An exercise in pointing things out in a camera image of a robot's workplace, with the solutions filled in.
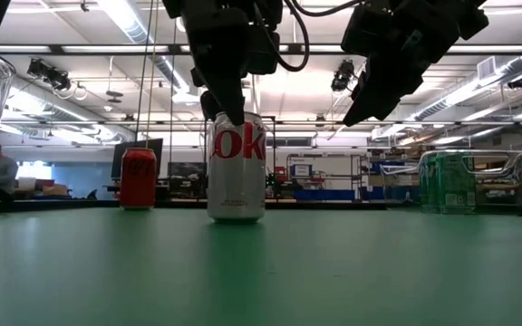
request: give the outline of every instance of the window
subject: window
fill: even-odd
[[[35,177],[38,179],[49,180],[52,178],[52,167],[49,163],[42,161],[35,162],[18,162],[17,176],[19,177]]]

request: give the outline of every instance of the ceiling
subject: ceiling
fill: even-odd
[[[339,5],[339,0],[311,0],[303,1],[304,6],[331,7]],[[86,1],[90,11],[80,10],[78,0],[12,0],[10,10],[5,16],[0,29],[0,44],[130,44],[130,39],[114,23],[95,1]],[[147,24],[150,16],[150,1],[135,2],[139,9],[140,19]],[[522,44],[522,1],[517,0],[488,0],[485,10],[489,13],[490,25],[473,39],[460,43],[521,43]],[[310,34],[311,43],[339,43],[350,19],[352,11],[343,10],[337,14],[323,18],[303,16]],[[152,13],[152,22],[157,19],[157,13]],[[157,43],[186,44],[184,33],[175,28],[175,22],[168,18],[164,10],[158,11]],[[281,35],[282,43],[301,43],[302,35],[293,16],[284,11],[283,22],[277,32]],[[85,87],[87,96],[79,101],[71,97],[68,101],[82,110],[89,111],[103,120],[121,120],[126,114],[137,115],[139,97],[142,94],[140,105],[140,119],[147,117],[151,106],[153,120],[201,120],[202,113],[198,103],[185,104],[171,100],[171,88],[166,79],[158,70],[152,80],[152,62],[142,56],[115,56],[112,62],[111,91],[124,94],[122,103],[112,104],[106,100],[109,96],[105,92],[109,89],[110,56],[61,56],[61,55],[4,55],[11,62],[18,76],[32,82],[32,86],[25,87],[30,91],[39,86],[48,92],[50,88],[40,81],[33,81],[28,75],[27,68],[31,59],[37,57],[49,65],[69,73],[75,83]],[[314,55],[310,57],[307,67],[302,72],[287,72],[278,67],[272,75],[259,76],[256,79],[256,91],[260,113],[267,116],[276,116],[280,120],[314,120],[316,114],[326,114],[328,120],[340,120],[349,108],[351,100],[347,94],[333,94],[330,88],[334,71],[343,59],[353,59],[356,69],[363,63],[363,58],[355,55]],[[424,74],[424,83],[412,95],[402,98],[399,108],[390,116],[407,115],[415,111],[422,103],[437,98],[445,90],[473,74],[477,70],[477,63],[486,57],[475,56],[446,56],[434,64]],[[285,59],[297,64],[301,56],[290,55]],[[192,59],[188,55],[177,55],[168,58],[174,62],[175,71],[190,84],[190,69]],[[501,101],[500,88],[493,88],[479,96],[461,103],[473,110],[481,110]],[[515,96],[516,91],[507,90],[507,96]],[[246,109],[252,110],[250,96]],[[16,116],[4,117],[5,120],[16,120]],[[280,126],[280,129],[306,130],[315,129],[315,126]],[[371,130],[373,126],[356,126],[352,130]],[[175,130],[193,130],[191,126],[175,127]],[[169,130],[169,127],[153,126],[151,130]]]

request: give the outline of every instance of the table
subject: table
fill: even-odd
[[[0,325],[522,325],[522,217],[0,215]]]

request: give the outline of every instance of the diet coke can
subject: diet coke can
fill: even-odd
[[[266,133],[261,116],[245,112],[235,127],[225,112],[211,132],[208,216],[218,222],[255,223],[265,214]]]

